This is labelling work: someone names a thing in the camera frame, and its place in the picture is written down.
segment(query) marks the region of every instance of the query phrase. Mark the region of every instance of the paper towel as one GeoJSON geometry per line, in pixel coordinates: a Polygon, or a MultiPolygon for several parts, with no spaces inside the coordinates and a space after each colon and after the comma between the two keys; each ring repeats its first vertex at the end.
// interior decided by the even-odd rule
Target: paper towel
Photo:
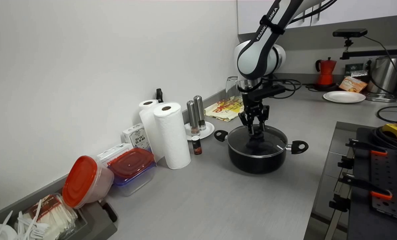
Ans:
{"type": "Polygon", "coordinates": [[[148,141],[150,142],[151,151],[154,154],[154,160],[157,162],[165,156],[163,151],[162,137],[157,129],[156,119],[154,118],[154,109],[156,106],[161,105],[157,100],[147,100],[139,104],[142,109],[139,112],[139,117],[144,125],[145,133],[147,134],[148,141]]]}
{"type": "Polygon", "coordinates": [[[162,136],[168,167],[180,169],[187,166],[191,162],[191,156],[181,105],[177,102],[161,103],[154,109],[154,117],[162,136]]]}
{"type": "Polygon", "coordinates": [[[159,101],[156,100],[156,99],[145,100],[145,101],[139,103],[139,111],[147,109],[147,108],[149,108],[149,107],[151,107],[153,105],[156,105],[158,103],[159,103],[159,101]]]}

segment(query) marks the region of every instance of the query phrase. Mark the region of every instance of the clear plastic container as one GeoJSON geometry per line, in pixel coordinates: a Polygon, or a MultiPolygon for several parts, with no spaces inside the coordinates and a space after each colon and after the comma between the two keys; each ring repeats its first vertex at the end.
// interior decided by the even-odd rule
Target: clear plastic container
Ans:
{"type": "Polygon", "coordinates": [[[89,156],[81,156],[72,167],[64,188],[65,203],[75,209],[104,198],[114,181],[114,173],[89,156]]]}
{"type": "Polygon", "coordinates": [[[130,179],[114,178],[114,185],[122,196],[130,196],[151,181],[156,174],[157,164],[151,163],[146,169],[130,179]]]}

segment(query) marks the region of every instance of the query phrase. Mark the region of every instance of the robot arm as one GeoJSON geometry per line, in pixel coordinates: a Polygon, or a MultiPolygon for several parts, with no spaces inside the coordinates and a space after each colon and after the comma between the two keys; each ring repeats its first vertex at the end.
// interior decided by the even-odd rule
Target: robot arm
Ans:
{"type": "Polygon", "coordinates": [[[293,17],[324,0],[275,0],[252,40],[237,46],[238,72],[246,79],[255,80],[272,73],[281,66],[284,50],[274,45],[293,17]]]}

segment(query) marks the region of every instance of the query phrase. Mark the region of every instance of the black pegboard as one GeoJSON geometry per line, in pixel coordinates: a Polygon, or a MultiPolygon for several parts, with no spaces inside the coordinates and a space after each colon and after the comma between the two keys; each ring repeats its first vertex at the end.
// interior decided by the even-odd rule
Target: black pegboard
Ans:
{"type": "Polygon", "coordinates": [[[370,181],[392,192],[390,201],[372,196],[372,207],[381,213],[397,218],[397,153],[395,151],[389,151],[386,157],[372,154],[370,181]]]}

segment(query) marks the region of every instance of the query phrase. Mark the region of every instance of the orange lid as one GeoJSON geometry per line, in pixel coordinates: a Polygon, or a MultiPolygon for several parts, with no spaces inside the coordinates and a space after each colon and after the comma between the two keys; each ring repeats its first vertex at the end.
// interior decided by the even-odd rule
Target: orange lid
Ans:
{"type": "Polygon", "coordinates": [[[77,206],[92,186],[98,165],[89,156],[81,156],[74,163],[63,188],[65,203],[74,208],[77,206]]]}
{"type": "Polygon", "coordinates": [[[146,169],[154,161],[154,155],[142,148],[134,148],[117,157],[109,168],[121,178],[129,179],[146,169]]]}

